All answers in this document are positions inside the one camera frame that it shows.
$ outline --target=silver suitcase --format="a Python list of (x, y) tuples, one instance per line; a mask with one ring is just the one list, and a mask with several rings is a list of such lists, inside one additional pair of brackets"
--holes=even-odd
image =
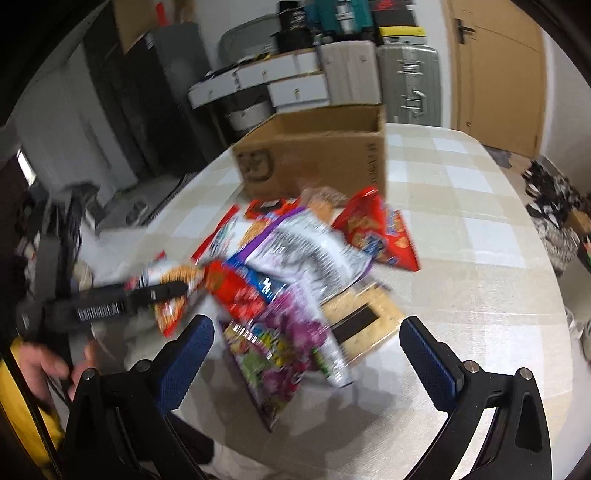
[(424, 45), (386, 44), (378, 49), (378, 63), (388, 122), (440, 127), (437, 50)]

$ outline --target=drawer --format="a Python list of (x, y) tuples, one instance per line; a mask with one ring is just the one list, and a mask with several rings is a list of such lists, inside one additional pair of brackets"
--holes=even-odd
[(237, 92), (239, 89), (234, 77), (235, 72), (236, 69), (229, 70), (210, 80), (193, 85), (189, 90), (191, 106), (197, 108)]
[(209, 99), (209, 91), (211, 86), (209, 85), (209, 80), (205, 82), (196, 83), (189, 89), (188, 97), (189, 102), (191, 102), (191, 106), (193, 108), (200, 107), (209, 103), (211, 100)]
[(277, 107), (277, 113), (298, 112), (300, 110), (308, 110), (309, 108), (318, 108), (319, 106), (329, 106), (328, 98), (323, 100), (312, 100), (311, 102), (291, 103), (289, 105), (281, 105)]
[(295, 75), (297, 69), (293, 55), (283, 55), (238, 69), (240, 88), (249, 88)]
[(300, 53), (295, 56), (295, 63), (299, 74), (302, 73), (314, 73), (320, 70), (318, 63), (318, 55), (315, 51), (309, 51), (308, 53)]
[(323, 74), (274, 82), (269, 85), (269, 94), (274, 106), (323, 100), (329, 97), (326, 78)]

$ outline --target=orange snack bag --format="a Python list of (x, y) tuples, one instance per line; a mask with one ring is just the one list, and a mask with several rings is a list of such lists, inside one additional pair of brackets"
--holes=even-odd
[(333, 222), (347, 242), (379, 262), (407, 270), (420, 269), (413, 243), (399, 210), (392, 210), (374, 187), (355, 194)]

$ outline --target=black cabinet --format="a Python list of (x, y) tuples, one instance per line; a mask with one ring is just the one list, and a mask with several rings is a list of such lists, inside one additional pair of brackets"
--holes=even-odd
[(108, 6), (84, 45), (100, 101), (138, 177), (199, 172), (223, 151), (207, 112), (193, 111), (187, 98), (209, 71), (198, 25), (156, 28), (124, 54)]

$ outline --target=wooden door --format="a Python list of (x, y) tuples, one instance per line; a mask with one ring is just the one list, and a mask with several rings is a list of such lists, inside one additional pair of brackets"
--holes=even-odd
[(456, 41), (457, 128), (483, 145), (533, 158), (545, 105), (539, 26), (511, 0), (449, 2)]

